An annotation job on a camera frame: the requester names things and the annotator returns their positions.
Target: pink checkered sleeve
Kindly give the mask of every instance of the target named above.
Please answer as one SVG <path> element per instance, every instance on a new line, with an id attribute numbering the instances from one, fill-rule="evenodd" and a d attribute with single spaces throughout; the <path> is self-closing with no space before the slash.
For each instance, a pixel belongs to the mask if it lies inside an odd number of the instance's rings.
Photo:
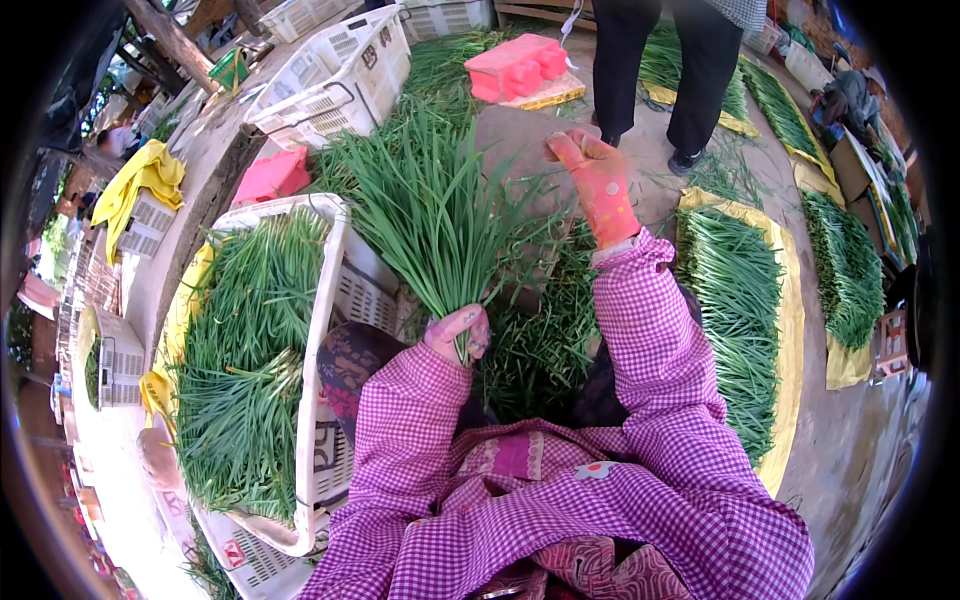
<path id="1" fill-rule="evenodd" d="M 450 441 L 471 370 L 420 343 L 363 386 L 350 502 L 301 598 L 385 597 L 407 525 L 430 515 L 448 481 Z"/>
<path id="2" fill-rule="evenodd" d="M 643 229 L 630 249 L 595 265 L 597 320 L 617 397 L 630 412 L 624 436 L 637 461 L 676 493 L 658 504 L 662 525 L 664 516 L 693 509 L 685 519 L 700 536 L 677 542 L 692 544 L 681 556 L 706 559 L 709 578 L 722 577 L 708 587 L 730 598 L 802 598 L 813 574 L 806 525 L 770 498 L 725 424 L 709 342 L 673 276 L 658 267 L 673 255 L 669 242 Z M 701 583 L 687 581 L 691 589 Z"/>

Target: green basket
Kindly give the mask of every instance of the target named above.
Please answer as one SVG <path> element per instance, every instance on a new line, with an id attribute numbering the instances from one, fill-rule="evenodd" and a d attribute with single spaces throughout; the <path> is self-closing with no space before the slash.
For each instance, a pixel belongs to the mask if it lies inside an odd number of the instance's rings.
<path id="1" fill-rule="evenodd" d="M 250 68 L 243 59 L 243 54 L 238 48 L 227 52 L 224 57 L 217 61 L 207 73 L 210 79 L 222 85 L 226 91 L 234 91 L 235 87 L 240 86 L 240 82 L 250 76 Z"/>

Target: dark pants with floral pattern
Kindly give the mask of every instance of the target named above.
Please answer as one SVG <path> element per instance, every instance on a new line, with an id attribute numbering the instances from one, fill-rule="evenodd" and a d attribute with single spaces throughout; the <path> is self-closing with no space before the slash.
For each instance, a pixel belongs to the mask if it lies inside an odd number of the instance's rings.
<path id="1" fill-rule="evenodd" d="M 678 287 L 684 294 L 690 315 L 699 324 L 700 303 L 683 286 Z M 353 445 L 356 433 L 363 384 L 406 348 L 406 344 L 392 335 L 363 323 L 342 324 L 330 331 L 321 344 L 317 351 L 317 369 L 324 383 L 324 396 L 350 445 Z M 587 381 L 577 392 L 570 421 L 574 428 L 619 427 L 628 416 L 627 409 L 616 399 L 613 362 L 607 342 L 602 341 L 588 369 Z M 471 395 L 460 410 L 454 437 L 464 429 L 489 424 L 496 424 L 496 417 L 492 412 L 484 413 L 482 398 Z"/>

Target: pink glove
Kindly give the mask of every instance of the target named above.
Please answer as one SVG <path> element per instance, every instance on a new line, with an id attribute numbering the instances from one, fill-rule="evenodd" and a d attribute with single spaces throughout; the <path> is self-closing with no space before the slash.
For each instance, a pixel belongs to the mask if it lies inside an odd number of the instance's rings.
<path id="1" fill-rule="evenodd" d="M 480 304 L 468 304 L 439 321 L 431 317 L 423 333 L 423 342 L 446 360 L 461 367 L 464 365 L 457 355 L 454 340 L 467 330 L 467 353 L 473 360 L 479 359 L 490 345 L 490 322 L 487 320 L 487 311 Z"/>
<path id="2" fill-rule="evenodd" d="M 548 135 L 543 156 L 559 161 L 573 177 L 598 250 L 640 232 L 640 221 L 627 197 L 627 167 L 613 146 L 584 130 L 569 130 Z"/>

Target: white plastic crate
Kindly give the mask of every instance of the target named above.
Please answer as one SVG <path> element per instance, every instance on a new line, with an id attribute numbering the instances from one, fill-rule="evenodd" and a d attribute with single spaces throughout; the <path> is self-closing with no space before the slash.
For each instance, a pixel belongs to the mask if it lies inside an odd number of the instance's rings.
<path id="1" fill-rule="evenodd" d="M 493 25 L 490 0 L 444 2 L 443 0 L 405 0 L 400 13 L 403 33 L 410 45 L 434 37 L 461 34 L 477 27 Z"/>
<path id="2" fill-rule="evenodd" d="M 766 56 L 770 54 L 774 44 L 777 43 L 778 37 L 780 37 L 780 31 L 777 29 L 777 25 L 774 24 L 773 20 L 768 16 L 766 17 L 766 23 L 763 26 L 762 32 L 744 32 L 743 39 L 741 41 L 743 45 L 747 46 L 748 48 L 753 48 L 760 54 Z"/>
<path id="3" fill-rule="evenodd" d="M 317 373 L 317 350 L 327 331 L 359 321 L 392 332 L 396 327 L 396 276 L 349 225 L 349 208 L 334 194 L 305 194 L 232 210 L 214 229 L 256 227 L 263 217 L 311 206 L 333 223 L 324 243 L 324 265 L 317 284 L 306 354 L 303 397 L 297 414 L 297 512 L 294 529 L 263 516 L 230 513 L 257 538 L 290 556 L 309 553 L 329 523 L 329 514 L 347 502 L 353 476 L 353 450 L 325 404 Z"/>
<path id="4" fill-rule="evenodd" d="M 141 187 L 117 250 L 153 258 L 176 217 L 176 210 L 158 200 L 149 187 Z"/>
<path id="5" fill-rule="evenodd" d="M 287 0 L 264 14 L 258 23 L 280 43 L 292 44 L 347 5 L 347 0 Z"/>
<path id="6" fill-rule="evenodd" d="M 790 52 L 786 54 L 784 66 L 806 91 L 823 89 L 824 85 L 833 81 L 833 75 L 827 71 L 820 59 L 810 54 L 810 51 L 796 40 L 790 42 Z"/>
<path id="7" fill-rule="evenodd" d="M 100 330 L 98 399 L 101 408 L 140 406 L 140 376 L 144 349 L 133 328 L 123 318 L 99 306 L 93 310 Z"/>
<path id="8" fill-rule="evenodd" d="M 244 120 L 288 151 L 320 149 L 341 132 L 373 133 L 393 112 L 410 74 L 399 10 L 390 5 L 366 12 L 310 37 Z"/>
<path id="9" fill-rule="evenodd" d="M 245 600 L 295 598 L 310 578 L 313 567 L 304 559 L 286 556 L 244 531 L 226 516 L 191 509 L 173 492 L 154 490 L 154 498 L 167 530 L 183 553 L 184 561 L 189 560 L 196 543 L 193 527 L 187 517 L 188 511 L 193 511 L 217 562 Z"/>
<path id="10" fill-rule="evenodd" d="M 313 573 L 306 559 L 258 540 L 224 515 L 194 508 L 210 549 L 244 600 L 291 600 Z"/>

